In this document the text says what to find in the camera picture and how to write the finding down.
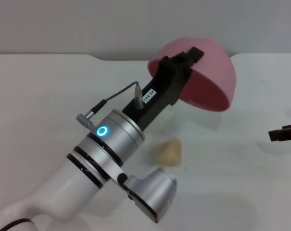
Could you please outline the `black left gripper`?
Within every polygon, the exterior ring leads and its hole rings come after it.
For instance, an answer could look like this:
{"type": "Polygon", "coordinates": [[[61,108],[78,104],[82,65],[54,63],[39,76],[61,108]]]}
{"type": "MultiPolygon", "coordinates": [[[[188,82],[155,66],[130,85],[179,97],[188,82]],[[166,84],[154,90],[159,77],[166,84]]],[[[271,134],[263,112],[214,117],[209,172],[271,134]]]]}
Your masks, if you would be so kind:
{"type": "Polygon", "coordinates": [[[203,56],[204,52],[193,46],[186,53],[181,52],[171,58],[163,57],[155,76],[142,90],[143,96],[152,92],[149,101],[138,109],[132,100],[122,112],[144,131],[167,106],[177,102],[191,76],[192,65],[203,56]]]}

